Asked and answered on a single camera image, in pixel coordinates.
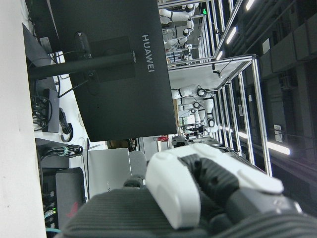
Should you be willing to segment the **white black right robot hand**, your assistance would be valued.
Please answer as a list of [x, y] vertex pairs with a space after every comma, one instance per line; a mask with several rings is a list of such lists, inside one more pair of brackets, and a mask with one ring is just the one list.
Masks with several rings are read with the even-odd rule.
[[281, 180], [205, 144], [158, 152], [140, 188], [93, 196], [60, 238], [314, 238]]

